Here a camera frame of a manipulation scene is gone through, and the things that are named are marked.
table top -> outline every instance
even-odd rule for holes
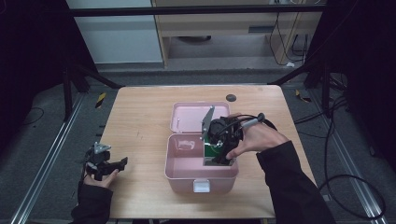
[[[227,102],[234,94],[236,101]],[[174,193],[164,174],[174,103],[227,102],[231,113],[264,113],[295,145],[303,171],[315,182],[278,86],[125,87],[118,92],[101,143],[111,145],[112,161],[128,164],[112,184],[113,218],[275,217],[264,172],[254,152],[238,157],[239,174],[226,194]]]

black sleeve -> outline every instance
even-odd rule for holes
[[[335,223],[316,185],[301,169],[291,141],[257,153],[265,172],[277,224]]]
[[[72,211],[73,224],[107,223],[113,192],[109,189],[82,185],[78,205]]]

white wall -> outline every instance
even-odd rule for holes
[[[70,8],[151,7],[149,0],[67,0]],[[97,64],[162,63],[153,16],[76,17]]]

pink box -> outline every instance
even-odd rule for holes
[[[233,188],[239,172],[237,161],[232,166],[204,166],[202,120],[212,105],[212,119],[230,115],[228,104],[223,102],[174,104],[174,134],[168,139],[165,162],[165,176],[174,192],[226,193]]]

open lid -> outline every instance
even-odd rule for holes
[[[230,115],[230,107],[225,102],[175,103],[171,118],[172,132],[200,133],[202,121],[212,105],[215,107],[212,119]]]

